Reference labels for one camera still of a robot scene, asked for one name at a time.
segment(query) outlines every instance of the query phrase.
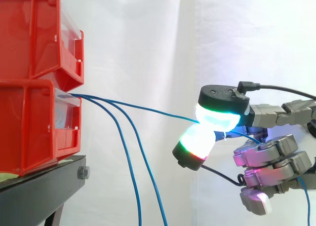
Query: glowing sensor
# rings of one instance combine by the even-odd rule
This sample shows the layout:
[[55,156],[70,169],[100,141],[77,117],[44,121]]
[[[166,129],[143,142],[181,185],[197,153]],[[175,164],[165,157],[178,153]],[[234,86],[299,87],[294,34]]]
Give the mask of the glowing sensor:
[[240,121],[240,115],[232,113],[220,113],[203,108],[197,104],[197,120],[205,129],[213,131],[229,132],[233,130]]
[[196,157],[206,159],[215,144],[215,133],[201,124],[194,124],[181,136],[180,143]]

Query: white curtain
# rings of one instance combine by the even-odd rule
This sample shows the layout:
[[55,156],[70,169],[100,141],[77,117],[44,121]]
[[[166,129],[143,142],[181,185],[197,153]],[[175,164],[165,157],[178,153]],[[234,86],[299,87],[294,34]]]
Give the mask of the white curtain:
[[[84,85],[93,94],[194,117],[195,0],[62,0],[84,31]],[[141,197],[143,225],[163,225],[155,192],[133,129],[115,109]],[[192,172],[172,149],[187,121],[123,107],[134,121],[156,179],[169,225],[191,225]],[[135,193],[113,120],[83,102],[82,142],[90,179],[64,207],[62,226],[136,226]]]
[[[62,0],[85,33],[85,84],[78,93],[194,117],[201,86],[240,80],[290,86],[314,93],[316,0]],[[299,99],[277,91],[249,93],[251,103],[281,105]],[[204,169],[182,169],[172,149],[190,123],[132,108],[170,226],[305,225],[302,190],[271,199],[273,213],[245,209],[240,189]],[[141,196],[143,225],[161,226],[156,196],[136,138],[117,116]],[[292,133],[312,162],[315,140],[304,127]],[[216,143],[206,165],[232,178],[233,151],[245,139]],[[126,157],[113,120],[83,102],[82,150],[91,168],[86,185],[64,207],[62,226],[136,226],[137,207]],[[312,211],[316,208],[310,191]]]
[[[316,0],[196,0],[197,70],[199,85],[253,81],[296,88],[316,94]],[[247,94],[252,104],[281,105],[300,96],[278,91]],[[312,163],[316,140],[302,126],[269,131],[271,137],[294,134],[299,149]],[[233,151],[244,138],[216,143],[207,166],[237,179],[242,173]],[[307,225],[307,201],[303,190],[290,190],[270,199],[273,212],[259,217],[242,205],[240,189],[207,171],[199,170],[194,181],[194,226]],[[315,194],[311,225],[315,224]]]

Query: blue cable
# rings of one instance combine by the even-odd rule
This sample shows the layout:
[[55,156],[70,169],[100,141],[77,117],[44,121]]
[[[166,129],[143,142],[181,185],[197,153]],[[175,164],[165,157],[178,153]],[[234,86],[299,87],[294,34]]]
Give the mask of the blue cable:
[[303,189],[304,189],[304,192],[305,192],[305,195],[306,195],[306,199],[307,199],[307,225],[310,226],[310,219],[311,219],[311,203],[310,203],[310,198],[308,196],[308,193],[307,193],[307,188],[306,188],[306,185],[303,181],[303,179],[301,177],[298,177],[297,178],[298,181],[301,183]]
[[150,176],[150,178],[151,178],[151,180],[152,180],[152,183],[153,183],[153,186],[154,186],[154,189],[155,189],[155,192],[156,192],[157,201],[158,201],[158,204],[159,204],[159,208],[160,208],[160,212],[161,212],[163,224],[164,224],[165,226],[168,226],[167,219],[166,219],[166,216],[165,216],[165,213],[164,213],[164,209],[163,209],[163,205],[162,205],[162,202],[161,202],[161,198],[160,198],[160,194],[159,194],[159,190],[158,190],[157,184],[156,184],[156,182],[155,182],[153,173],[152,173],[152,171],[151,171],[151,169],[150,169],[150,166],[149,166],[149,163],[148,163],[148,161],[147,161],[147,157],[146,157],[146,155],[145,155],[145,152],[144,152],[144,149],[143,149],[143,146],[142,146],[142,143],[141,143],[141,140],[140,140],[138,131],[137,131],[136,126],[134,125],[132,119],[129,117],[129,115],[128,115],[122,108],[120,108],[119,106],[115,105],[113,102],[111,102],[111,101],[109,101],[109,100],[102,99],[102,98],[100,98],[100,97],[93,96],[93,95],[81,95],[81,97],[82,97],[82,96],[88,97],[88,98],[91,98],[91,99],[96,99],[96,100],[104,101],[104,102],[106,102],[106,103],[112,105],[113,107],[115,107],[115,108],[117,108],[118,110],[120,110],[120,111],[125,115],[125,117],[128,119],[129,123],[132,125],[132,127],[133,127],[133,129],[134,129],[134,132],[135,132],[135,135],[136,135],[136,137],[137,137],[137,141],[138,141],[139,148],[140,148],[140,151],[141,151],[141,153],[142,153],[142,156],[143,156],[145,165],[146,165],[146,167],[147,167],[149,176]]
[[149,108],[145,108],[145,107],[142,107],[142,106],[137,106],[137,105],[133,105],[133,104],[123,103],[123,102],[119,102],[119,101],[115,101],[115,100],[110,100],[110,99],[107,99],[107,100],[112,102],[112,103],[115,103],[115,104],[121,104],[121,105],[129,106],[129,107],[132,107],[132,108],[143,109],[143,110],[159,113],[159,114],[162,114],[162,115],[165,115],[165,116],[175,117],[175,118],[179,118],[179,119],[183,119],[183,120],[199,123],[197,120],[194,120],[194,119],[191,119],[191,118],[187,118],[187,117],[184,117],[184,116],[173,115],[173,114],[161,112],[161,111],[158,111],[158,110],[155,110],[155,109],[149,109]]
[[261,144],[260,141],[254,139],[254,138],[252,138],[252,137],[250,137],[250,136],[247,136],[247,135],[245,135],[245,134],[243,134],[243,133],[240,133],[240,132],[237,132],[237,131],[234,131],[234,130],[231,130],[230,132],[235,133],[235,134],[240,135],[240,136],[244,136],[244,137],[246,137],[246,138],[252,140],[253,142],[255,142],[255,143],[257,143],[257,144]]
[[[85,95],[85,96],[86,96],[85,99],[88,99],[87,97],[95,97],[95,96],[91,96],[91,95]],[[132,108],[143,109],[143,110],[147,110],[147,111],[159,113],[159,114],[162,114],[162,115],[165,115],[165,116],[175,117],[175,118],[179,118],[179,119],[183,119],[183,120],[187,120],[187,121],[199,123],[197,120],[194,120],[194,119],[191,119],[191,118],[187,118],[187,117],[179,116],[179,115],[173,115],[173,114],[161,112],[161,111],[158,111],[158,110],[155,110],[155,109],[150,109],[150,108],[146,108],[146,107],[142,107],[142,106],[137,106],[137,105],[133,105],[133,104],[128,104],[128,103],[124,103],[124,102],[120,102],[120,101],[110,100],[110,99],[101,99],[101,98],[99,98],[99,97],[98,97],[98,99],[99,99],[99,100],[102,100],[102,101],[104,101],[104,102],[109,101],[109,102],[111,102],[111,103],[121,104],[121,105],[129,106],[129,107],[132,107]],[[244,137],[246,137],[246,138],[248,138],[248,139],[250,139],[250,140],[256,142],[257,144],[260,143],[260,141],[254,139],[254,138],[252,138],[252,137],[250,137],[250,136],[248,136],[248,135],[245,135],[245,134],[243,134],[243,133],[240,133],[240,132],[237,132],[237,131],[234,131],[234,130],[232,130],[232,131],[230,131],[230,132],[235,133],[235,134],[238,134],[238,135],[240,135],[240,136],[244,136]],[[303,189],[304,189],[304,192],[305,192],[305,195],[306,195],[307,205],[308,205],[308,215],[307,215],[308,219],[307,219],[307,220],[308,220],[308,226],[310,226],[310,216],[311,216],[310,198],[309,198],[309,196],[308,196],[308,192],[307,192],[307,189],[306,189],[306,186],[305,186],[305,183],[303,182],[303,180],[302,180],[300,177],[298,177],[297,179],[298,179],[298,180],[300,181],[300,183],[302,184]]]
[[[188,118],[188,117],[185,117],[185,116],[179,116],[179,115],[174,115],[174,114],[170,114],[170,113],[165,113],[165,112],[162,112],[162,111],[158,111],[156,109],[150,109],[150,108],[146,108],[146,107],[142,107],[142,106],[137,106],[137,105],[133,105],[133,104],[128,104],[128,103],[124,103],[124,102],[120,102],[120,101],[116,101],[116,100],[111,100],[111,99],[102,99],[100,97],[97,97],[97,96],[93,96],[93,95],[86,95],[86,94],[83,94],[85,97],[89,97],[89,98],[92,98],[92,99],[98,99],[98,100],[102,100],[104,102],[111,102],[111,103],[115,103],[115,104],[121,104],[121,105],[125,105],[125,106],[128,106],[128,107],[132,107],[132,108],[136,108],[136,109],[142,109],[142,110],[147,110],[147,111],[151,111],[151,112],[154,112],[154,113],[159,113],[159,114],[162,114],[162,115],[165,115],[165,116],[170,116],[170,117],[174,117],[174,118],[179,118],[179,119],[183,119],[183,120],[187,120],[187,121],[191,121],[191,122],[194,122],[194,123],[199,123],[197,120],[194,120],[194,119],[191,119],[191,118]],[[235,134],[238,134],[240,136],[244,136],[254,142],[256,142],[257,144],[260,143],[260,141],[250,137],[250,136],[247,136],[243,133],[240,133],[240,132],[237,132],[237,131],[230,131],[232,133],[235,133]]]
[[142,225],[142,211],[141,211],[141,205],[140,205],[140,197],[139,197],[138,188],[137,188],[137,184],[136,184],[136,180],[135,180],[135,176],[134,176],[134,172],[133,172],[133,166],[132,166],[132,163],[130,160],[130,156],[129,156],[128,149],[126,146],[126,142],[124,140],[124,136],[123,136],[123,133],[122,133],[122,130],[121,130],[121,127],[119,125],[118,120],[114,117],[114,115],[109,110],[107,110],[103,105],[99,104],[98,102],[96,102],[92,99],[89,99],[88,97],[85,97],[84,95],[80,95],[80,94],[73,94],[73,95],[76,97],[81,97],[83,99],[86,99],[86,100],[98,105],[99,107],[101,107],[104,111],[106,111],[111,116],[111,118],[114,120],[115,124],[117,125],[118,132],[119,132],[120,138],[121,138],[123,146],[124,146],[124,150],[125,150],[125,154],[126,154],[126,158],[127,158],[127,162],[128,162],[128,168],[130,171],[130,176],[132,178],[132,182],[133,182],[133,186],[134,186],[134,190],[135,190],[136,201],[137,201],[137,210],[138,210],[138,226],[141,226]]

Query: red plastic bin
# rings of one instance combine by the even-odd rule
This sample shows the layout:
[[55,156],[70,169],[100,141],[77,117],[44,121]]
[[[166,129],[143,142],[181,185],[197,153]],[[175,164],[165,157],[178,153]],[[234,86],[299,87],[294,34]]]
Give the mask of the red plastic bin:
[[0,173],[23,176],[80,151],[81,99],[49,80],[0,80]]
[[0,78],[83,84],[83,32],[60,0],[0,0]]

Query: cable connector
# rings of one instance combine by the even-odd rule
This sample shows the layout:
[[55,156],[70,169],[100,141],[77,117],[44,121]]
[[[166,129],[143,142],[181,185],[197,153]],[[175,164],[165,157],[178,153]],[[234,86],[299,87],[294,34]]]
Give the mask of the cable connector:
[[241,94],[246,94],[247,91],[255,91],[260,89],[259,83],[240,81],[238,84],[237,91]]

